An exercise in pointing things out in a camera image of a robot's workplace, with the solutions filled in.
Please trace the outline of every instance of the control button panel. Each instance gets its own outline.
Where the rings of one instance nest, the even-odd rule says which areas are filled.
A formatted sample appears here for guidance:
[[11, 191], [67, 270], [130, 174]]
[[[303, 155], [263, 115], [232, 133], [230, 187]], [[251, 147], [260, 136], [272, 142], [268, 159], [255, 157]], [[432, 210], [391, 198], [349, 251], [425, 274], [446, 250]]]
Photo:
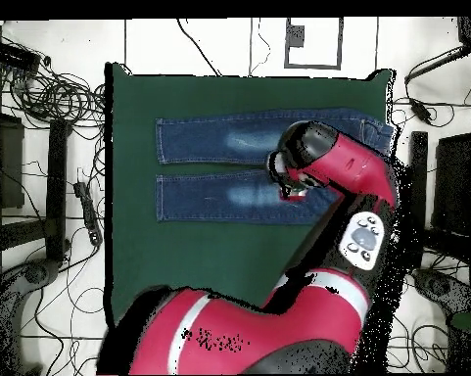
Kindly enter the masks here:
[[340, 253], [353, 266], [370, 271], [376, 264], [385, 228], [381, 218], [372, 211], [352, 216], [340, 242]]

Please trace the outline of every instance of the denim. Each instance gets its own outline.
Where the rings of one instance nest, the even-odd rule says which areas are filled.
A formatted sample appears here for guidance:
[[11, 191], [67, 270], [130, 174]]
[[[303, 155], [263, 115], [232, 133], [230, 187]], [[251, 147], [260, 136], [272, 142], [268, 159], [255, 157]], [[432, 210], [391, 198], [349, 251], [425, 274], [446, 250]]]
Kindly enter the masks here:
[[[237, 172], [158, 175], [157, 220], [224, 221], [258, 224], [312, 224], [334, 203], [332, 190], [310, 189], [300, 202], [279, 198], [264, 164], [293, 122], [324, 122], [388, 155], [393, 128], [347, 108], [278, 110], [215, 117], [158, 118], [157, 157], [161, 164], [223, 163]], [[260, 165], [261, 169], [244, 169]]]

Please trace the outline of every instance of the green table mat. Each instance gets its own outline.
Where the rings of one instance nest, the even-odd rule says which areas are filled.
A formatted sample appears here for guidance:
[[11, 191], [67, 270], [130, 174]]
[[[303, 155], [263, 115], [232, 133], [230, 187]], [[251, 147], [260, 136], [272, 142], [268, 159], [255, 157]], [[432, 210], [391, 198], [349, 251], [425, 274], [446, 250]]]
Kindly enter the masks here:
[[305, 225], [158, 223], [157, 174], [247, 167], [159, 165], [156, 118], [350, 107], [386, 120], [387, 86], [394, 77], [390, 70], [377, 71], [366, 80], [349, 80], [128, 75], [118, 64], [111, 68], [114, 194], [110, 293], [115, 320], [142, 290], [157, 284], [210, 287], [261, 305], [311, 229]]

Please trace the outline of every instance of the white stripe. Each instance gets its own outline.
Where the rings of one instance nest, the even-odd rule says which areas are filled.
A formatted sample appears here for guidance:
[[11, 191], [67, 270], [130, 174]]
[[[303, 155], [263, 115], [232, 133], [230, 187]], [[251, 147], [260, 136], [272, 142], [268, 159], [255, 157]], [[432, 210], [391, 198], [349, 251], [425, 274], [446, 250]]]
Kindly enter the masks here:
[[[345, 299], [349, 304], [355, 309], [360, 317], [360, 322], [363, 325], [365, 314], [369, 310], [369, 304], [366, 298], [362, 295], [361, 289], [357, 287], [353, 282], [348, 281], [346, 278], [340, 277], [339, 275], [318, 271], [318, 272], [308, 272], [306, 276], [314, 275], [311, 283], [308, 285], [313, 287], [332, 287], [338, 291], [338, 295]], [[283, 275], [278, 280], [275, 290], [279, 287], [282, 287], [288, 278]]]
[[192, 307], [188, 310], [179, 323], [168, 351], [167, 371], [169, 375], [177, 375], [179, 357], [181, 355], [181, 351], [183, 350], [184, 344], [187, 341], [186, 337], [184, 336], [185, 330], [190, 330], [192, 328], [193, 323], [199, 316], [202, 308], [204, 308], [210, 300], [211, 299], [209, 298], [209, 295], [200, 297], [197, 302], [192, 305]]

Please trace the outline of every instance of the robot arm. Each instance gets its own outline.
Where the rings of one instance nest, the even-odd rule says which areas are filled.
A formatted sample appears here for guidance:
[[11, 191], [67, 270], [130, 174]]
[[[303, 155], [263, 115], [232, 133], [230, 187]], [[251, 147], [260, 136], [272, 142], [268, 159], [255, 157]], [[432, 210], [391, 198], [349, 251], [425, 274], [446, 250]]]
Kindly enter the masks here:
[[98, 374], [349, 371], [392, 233], [389, 168], [352, 138], [303, 121], [283, 134], [268, 171], [283, 199], [323, 185], [343, 196], [265, 304], [191, 288], [149, 290], [108, 334]]

